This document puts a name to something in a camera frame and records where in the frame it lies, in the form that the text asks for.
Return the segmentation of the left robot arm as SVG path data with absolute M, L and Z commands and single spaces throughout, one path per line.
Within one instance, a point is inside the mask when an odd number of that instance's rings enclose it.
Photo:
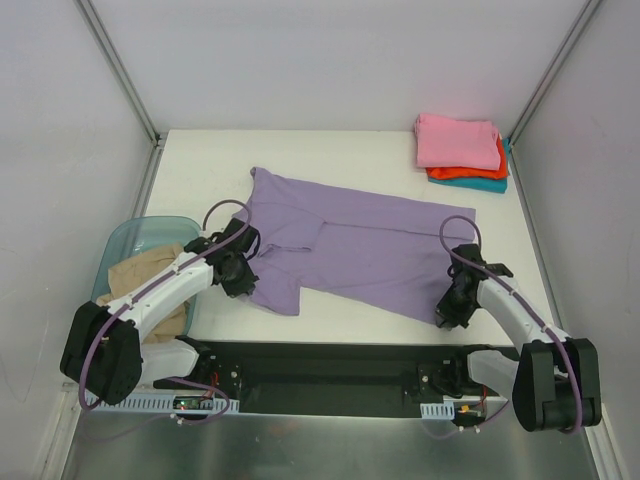
M 145 339 L 179 305 L 211 286 L 231 298 L 251 294 L 259 278 L 249 261 L 260 242 L 256 228 L 232 219 L 224 231 L 189 242 L 132 292 L 104 306 L 81 305 L 60 361 L 61 372 L 79 386 L 81 405 L 116 405 L 139 385 L 156 381 L 213 390 L 213 354 L 203 343 L 187 335 L 154 344 Z

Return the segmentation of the purple t shirt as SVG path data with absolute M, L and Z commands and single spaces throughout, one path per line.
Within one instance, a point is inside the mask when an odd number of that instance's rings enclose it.
M 255 167 L 248 209 L 260 233 L 251 301 L 297 316 L 313 289 L 427 324 L 450 285 L 448 247 L 470 243 L 473 208 L 285 178 Z

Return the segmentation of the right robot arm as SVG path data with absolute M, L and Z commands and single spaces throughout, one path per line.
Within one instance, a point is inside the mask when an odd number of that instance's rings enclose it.
M 460 347 L 431 374 L 432 388 L 460 398 L 485 386 L 511 403 L 529 432 L 572 433 L 598 425 L 602 402 L 595 345 L 545 322 L 520 293 L 512 272 L 485 262 L 478 245 L 462 244 L 450 258 L 451 284 L 436 306 L 438 327 L 466 327 L 476 311 L 484 310 L 518 357 L 512 360 L 487 345 Z

